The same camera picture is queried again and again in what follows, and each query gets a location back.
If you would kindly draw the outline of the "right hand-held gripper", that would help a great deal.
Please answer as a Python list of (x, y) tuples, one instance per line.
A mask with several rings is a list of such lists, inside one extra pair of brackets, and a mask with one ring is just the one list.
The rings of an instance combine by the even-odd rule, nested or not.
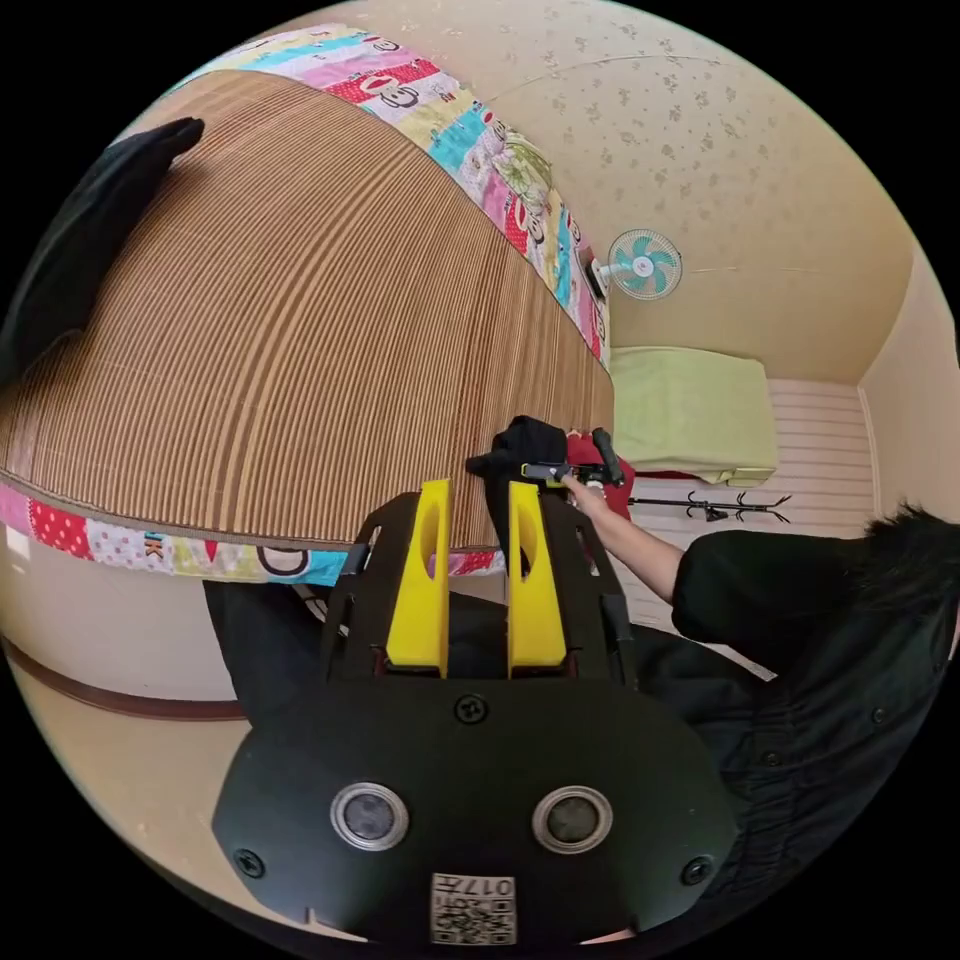
[(606, 466), (603, 463), (532, 463), (521, 465), (521, 477), (526, 481), (562, 481), (575, 478), (586, 487), (602, 489), (606, 485)]

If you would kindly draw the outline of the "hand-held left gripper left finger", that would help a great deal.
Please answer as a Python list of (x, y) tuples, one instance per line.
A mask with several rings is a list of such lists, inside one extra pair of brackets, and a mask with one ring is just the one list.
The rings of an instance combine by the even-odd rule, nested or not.
[(450, 481), (425, 483), (415, 503), (387, 637), (387, 660), (394, 668), (447, 676), (450, 526)]

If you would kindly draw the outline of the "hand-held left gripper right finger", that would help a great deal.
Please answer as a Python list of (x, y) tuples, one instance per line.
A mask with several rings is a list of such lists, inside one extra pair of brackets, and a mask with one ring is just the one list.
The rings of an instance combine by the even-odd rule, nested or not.
[(567, 658), (567, 644), (535, 486), (509, 485), (508, 529), (508, 675), (556, 671)]

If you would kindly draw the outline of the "person's right hand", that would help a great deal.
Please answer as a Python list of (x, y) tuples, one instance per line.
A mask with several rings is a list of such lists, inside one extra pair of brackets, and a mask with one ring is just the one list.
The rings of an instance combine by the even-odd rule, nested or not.
[(602, 486), (586, 485), (573, 474), (564, 475), (562, 484), (570, 492), (577, 509), (592, 522), (603, 523), (616, 518), (605, 498)]

